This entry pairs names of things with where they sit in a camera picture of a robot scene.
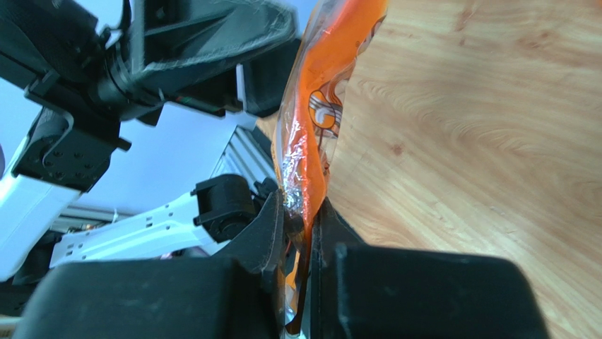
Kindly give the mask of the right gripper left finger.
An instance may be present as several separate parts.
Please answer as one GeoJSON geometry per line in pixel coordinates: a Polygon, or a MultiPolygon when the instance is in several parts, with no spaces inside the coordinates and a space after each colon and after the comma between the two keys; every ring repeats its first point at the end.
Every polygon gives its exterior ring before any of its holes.
{"type": "Polygon", "coordinates": [[[283,197],[207,258],[92,261],[52,270],[15,338],[279,338],[283,334],[283,197]]]}

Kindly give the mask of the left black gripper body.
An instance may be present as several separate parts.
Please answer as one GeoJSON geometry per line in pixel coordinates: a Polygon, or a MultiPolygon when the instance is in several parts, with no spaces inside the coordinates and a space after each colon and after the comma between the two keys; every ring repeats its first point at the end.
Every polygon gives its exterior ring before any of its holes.
{"type": "Polygon", "coordinates": [[[75,1],[2,1],[1,76],[43,107],[154,124],[166,102],[221,116],[244,108],[237,66],[291,41],[279,1],[124,1],[117,26],[75,1]]]}

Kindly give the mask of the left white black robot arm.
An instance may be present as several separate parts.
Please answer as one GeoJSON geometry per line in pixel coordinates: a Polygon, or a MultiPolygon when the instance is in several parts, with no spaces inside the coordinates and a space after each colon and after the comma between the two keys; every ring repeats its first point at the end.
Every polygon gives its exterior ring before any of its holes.
{"type": "MultiPolygon", "coordinates": [[[[76,1],[99,18],[100,24],[119,20],[119,1],[76,1]]],[[[23,97],[19,88],[1,80],[1,147],[7,167],[27,134],[40,106],[23,97]]],[[[184,193],[196,181],[208,179],[237,126],[253,129],[256,118],[228,113],[219,119],[168,104],[156,127],[126,122],[122,135],[133,143],[118,150],[107,173],[73,204],[135,215],[184,193]]]]}

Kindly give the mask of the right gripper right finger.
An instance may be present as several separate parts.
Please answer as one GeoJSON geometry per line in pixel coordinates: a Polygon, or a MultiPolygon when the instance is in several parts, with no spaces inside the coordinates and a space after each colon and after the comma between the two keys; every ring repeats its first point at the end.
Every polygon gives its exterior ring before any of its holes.
{"type": "Polygon", "coordinates": [[[312,338],[548,338],[530,283],[494,256],[372,246],[325,201],[313,229],[312,338]]]}

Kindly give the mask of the orange clear razor blister pack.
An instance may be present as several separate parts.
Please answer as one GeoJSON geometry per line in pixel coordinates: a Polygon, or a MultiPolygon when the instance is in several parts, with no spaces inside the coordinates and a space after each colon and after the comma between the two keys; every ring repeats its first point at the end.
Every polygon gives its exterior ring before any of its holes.
{"type": "Polygon", "coordinates": [[[285,331],[292,337],[302,331],[312,232],[326,198],[347,84],[388,6],[387,1],[319,1],[278,112],[272,157],[294,260],[285,278],[285,331]]]}

